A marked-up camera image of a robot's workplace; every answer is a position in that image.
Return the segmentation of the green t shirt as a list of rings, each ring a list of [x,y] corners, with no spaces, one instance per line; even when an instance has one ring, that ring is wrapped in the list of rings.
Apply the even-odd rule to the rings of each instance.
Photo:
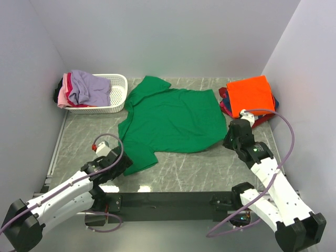
[[[146,76],[128,95],[127,118],[118,125],[132,175],[158,163],[157,152],[201,152],[227,134],[226,119],[213,90],[172,88],[158,77]]]

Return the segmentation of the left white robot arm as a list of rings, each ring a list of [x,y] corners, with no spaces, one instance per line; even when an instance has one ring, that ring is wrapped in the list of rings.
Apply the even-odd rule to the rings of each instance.
[[[30,251],[43,235],[79,212],[108,209],[110,199],[100,187],[114,180],[132,165],[119,147],[104,148],[97,158],[85,163],[71,178],[47,193],[27,202],[13,202],[5,216],[1,233],[14,251]]]

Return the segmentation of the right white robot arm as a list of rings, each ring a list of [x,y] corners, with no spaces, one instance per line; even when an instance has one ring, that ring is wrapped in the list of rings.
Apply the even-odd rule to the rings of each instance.
[[[269,147],[255,141],[251,123],[246,119],[231,121],[223,145],[237,153],[273,200],[270,203],[245,182],[232,187],[232,207],[246,206],[255,212],[274,231],[282,251],[302,251],[319,243],[327,224],[325,217],[314,213],[292,188]]]

